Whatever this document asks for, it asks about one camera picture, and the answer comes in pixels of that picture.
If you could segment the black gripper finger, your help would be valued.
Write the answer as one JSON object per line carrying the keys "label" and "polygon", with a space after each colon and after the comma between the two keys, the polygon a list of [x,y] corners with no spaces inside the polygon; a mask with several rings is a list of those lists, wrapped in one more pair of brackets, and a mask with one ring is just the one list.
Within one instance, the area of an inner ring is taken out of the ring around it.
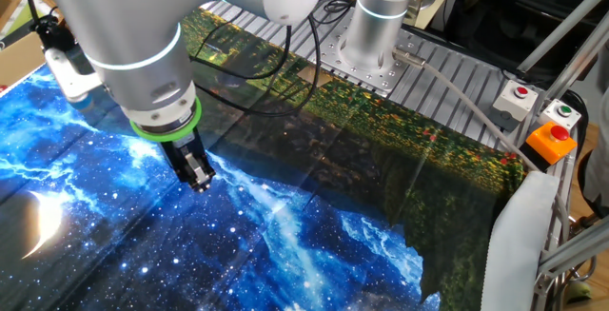
{"label": "black gripper finger", "polygon": [[204,192],[210,189],[215,170],[209,163],[206,154],[188,153],[185,159],[187,162],[187,182],[190,187],[196,192]]}

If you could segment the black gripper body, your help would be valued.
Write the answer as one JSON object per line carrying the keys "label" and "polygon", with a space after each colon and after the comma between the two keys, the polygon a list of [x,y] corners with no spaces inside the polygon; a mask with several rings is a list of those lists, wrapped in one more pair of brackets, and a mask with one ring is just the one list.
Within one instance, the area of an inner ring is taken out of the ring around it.
{"label": "black gripper body", "polygon": [[188,153],[202,155],[203,144],[196,130],[190,131],[184,138],[176,141],[162,142],[161,147],[166,157],[181,182],[187,182],[187,162],[185,156]]}

